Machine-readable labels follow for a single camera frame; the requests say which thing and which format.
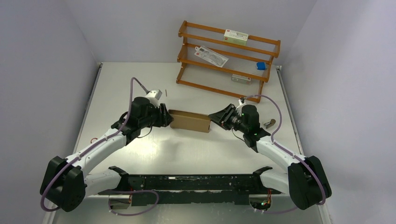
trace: brown box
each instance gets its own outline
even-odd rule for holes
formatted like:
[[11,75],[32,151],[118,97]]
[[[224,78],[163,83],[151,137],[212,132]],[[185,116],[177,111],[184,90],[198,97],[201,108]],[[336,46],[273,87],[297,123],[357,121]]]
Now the brown box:
[[211,120],[208,115],[177,110],[169,110],[169,114],[174,118],[170,124],[171,128],[209,132]]

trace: tabletop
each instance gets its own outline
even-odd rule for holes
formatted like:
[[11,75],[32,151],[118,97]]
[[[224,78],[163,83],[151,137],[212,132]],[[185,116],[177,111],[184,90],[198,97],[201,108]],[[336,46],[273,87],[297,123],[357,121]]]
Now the tabletop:
[[[92,138],[100,137],[111,124],[119,119],[122,113],[127,111],[132,77],[138,78],[149,90],[162,90],[163,95],[160,102],[165,103],[168,110],[210,114],[224,109],[230,103],[238,104],[237,98],[176,84],[180,65],[180,63],[103,63],[76,150],[89,145]],[[231,81],[229,74],[195,66],[186,68],[183,79],[219,89],[226,88],[229,91],[246,95],[255,94],[258,89],[258,82],[253,82],[251,85],[235,83]],[[145,95],[136,83],[133,93],[134,97]],[[282,127],[275,135],[275,139],[292,151],[300,153],[283,90],[274,66],[270,71],[269,82],[264,85],[262,93],[274,99],[283,114]],[[271,119],[276,120],[276,124],[268,129],[270,133],[273,132],[279,122],[279,114],[275,106],[265,98],[262,98],[259,104],[250,101],[247,103],[256,105],[261,124]],[[146,128],[142,131],[142,135],[148,131],[149,129]],[[113,153],[91,173],[106,170],[110,166],[117,166],[129,174],[166,175],[250,174],[264,166],[281,170],[269,158],[248,148],[231,131],[225,131],[214,123],[211,124],[209,133],[170,127],[153,128],[148,136],[135,139],[128,146]],[[284,203],[278,202],[280,208],[293,206],[289,198],[280,198],[278,201],[285,201]],[[125,212],[144,209],[145,207],[132,207]],[[275,218],[271,215],[257,216],[253,214],[249,206],[235,206],[230,203],[165,204],[158,205],[156,209],[138,217],[126,218],[115,217],[108,213],[106,200],[91,198],[86,199],[72,212],[57,212],[54,223],[71,221],[74,223],[98,223],[105,220],[113,223],[132,221],[135,223],[211,223],[209,220],[214,219],[217,220],[216,223],[232,223],[236,219],[240,219],[242,222],[247,218],[252,221],[261,221],[263,217],[265,220],[280,221],[280,219],[287,218],[295,219],[295,216],[303,217],[308,213],[316,214],[316,211],[317,207],[313,206],[305,211],[295,211],[293,214]]]

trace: gray wall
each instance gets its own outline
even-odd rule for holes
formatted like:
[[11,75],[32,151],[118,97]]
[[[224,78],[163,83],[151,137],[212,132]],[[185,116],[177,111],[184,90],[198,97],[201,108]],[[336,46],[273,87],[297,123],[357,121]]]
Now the gray wall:
[[72,152],[97,72],[62,0],[0,1],[0,223],[41,223],[48,161]]
[[184,20],[281,40],[282,63],[316,0],[66,0],[100,62],[176,62]]
[[318,0],[283,66],[334,224],[396,223],[396,1]]

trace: blue object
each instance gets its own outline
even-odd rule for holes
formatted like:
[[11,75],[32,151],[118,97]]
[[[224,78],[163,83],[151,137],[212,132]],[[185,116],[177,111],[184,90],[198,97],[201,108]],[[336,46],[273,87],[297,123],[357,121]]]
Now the blue object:
[[256,67],[258,70],[265,70],[265,62],[258,62]]

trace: cable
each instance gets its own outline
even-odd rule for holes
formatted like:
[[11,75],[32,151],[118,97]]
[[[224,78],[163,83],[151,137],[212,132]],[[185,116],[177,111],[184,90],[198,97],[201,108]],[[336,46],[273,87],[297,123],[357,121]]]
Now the cable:
[[245,142],[245,140],[243,140],[242,138],[240,138],[240,137],[236,136],[236,134],[234,133],[234,128],[232,128],[232,129],[231,129],[231,131],[233,132],[233,134],[234,134],[234,136],[235,136],[236,138],[238,138],[239,140],[241,140],[241,141]]
[[[149,91],[146,89],[146,87],[144,87],[144,85],[141,84],[141,82],[139,80],[137,80],[137,78],[132,77],[131,78],[131,89],[130,89],[130,93],[129,93],[129,106],[128,106],[128,112],[127,112],[127,117],[125,118],[124,123],[122,123],[121,127],[113,134],[109,135],[107,137],[107,140],[116,136],[118,133],[121,132],[121,130],[125,127],[125,125],[127,124],[127,121],[129,119],[129,116],[131,115],[131,107],[132,107],[132,100],[133,100],[133,87],[134,87],[134,81],[136,81],[141,87],[142,89],[147,93],[149,93]],[[84,155],[86,155],[87,153],[89,153],[91,150],[93,150],[96,146],[98,146],[100,143],[106,141],[106,138],[102,138],[99,139],[97,141],[95,141],[91,146],[89,146],[85,151],[83,151],[79,157],[83,157]],[[44,204],[44,199],[46,197],[46,195],[48,194],[48,191],[51,189],[52,185],[55,183],[55,181],[60,177],[60,175],[69,167],[71,166],[73,163],[75,163],[77,160],[79,160],[79,157],[76,157],[74,159],[72,159],[70,162],[68,162],[55,176],[54,178],[52,178],[52,180],[49,182],[48,186],[45,188],[44,192],[42,193],[42,197],[40,200],[40,206],[44,211],[56,211],[58,209],[60,209],[60,207],[54,208],[54,209],[49,209],[47,207],[45,207]]]
[[147,135],[149,135],[149,134],[151,133],[151,130],[153,130],[153,126],[151,126],[150,131],[149,131],[146,135],[141,136],[141,137],[137,137],[137,138],[138,138],[138,139],[141,139],[141,138],[146,137]]
[[[261,94],[255,94],[255,95],[251,95],[251,96],[247,96],[244,97],[244,99],[247,98],[252,98],[252,97],[264,97],[266,99],[268,99],[269,101],[271,101],[271,103],[273,103],[275,105],[275,107],[277,108],[278,112],[279,112],[279,125],[276,128],[276,130],[272,133],[271,135],[271,141],[274,143],[274,145],[276,145],[277,147],[279,147],[281,150],[283,150],[285,153],[289,154],[290,156],[292,156],[293,158],[297,159],[302,165],[305,166],[305,168],[307,168],[307,170],[311,173],[312,177],[315,179],[316,183],[319,186],[320,192],[322,193],[322,201],[317,203],[317,205],[323,205],[326,202],[326,194],[325,194],[325,189],[323,189],[322,183],[320,183],[320,180],[318,178],[318,176],[316,176],[315,172],[313,172],[313,170],[308,166],[308,164],[303,161],[302,159],[300,159],[298,156],[294,156],[294,153],[291,152],[290,150],[286,149],[285,147],[281,146],[280,144],[278,144],[275,140],[274,140],[274,135],[279,131],[279,129],[281,128],[282,125],[282,112],[281,109],[279,108],[278,104],[276,104],[276,102],[271,99],[270,97],[267,97],[265,95],[261,95]],[[285,211],[279,211],[279,212],[265,212],[265,213],[269,213],[269,214],[283,214],[289,211],[293,211],[297,209],[297,207],[293,208],[293,209],[289,209],[289,210],[285,210]]]
[[118,213],[118,212],[113,211],[113,210],[111,209],[110,200],[109,200],[109,202],[108,202],[108,205],[109,205],[109,212],[111,212],[111,213],[113,213],[113,214],[115,214],[115,215],[117,215],[117,216],[138,216],[138,215],[141,215],[141,214],[143,214],[143,213],[146,213],[146,212],[152,210],[152,209],[158,204],[158,201],[160,200],[160,197],[159,197],[158,193],[155,192],[155,191],[153,191],[153,190],[112,191],[112,192],[113,192],[113,193],[116,193],[116,194],[152,193],[152,194],[155,194],[156,197],[157,197],[156,202],[155,202],[150,208],[148,208],[148,209],[146,209],[146,210],[144,210],[144,211],[138,212],[138,213],[134,213],[134,214],[122,214],[122,213]]

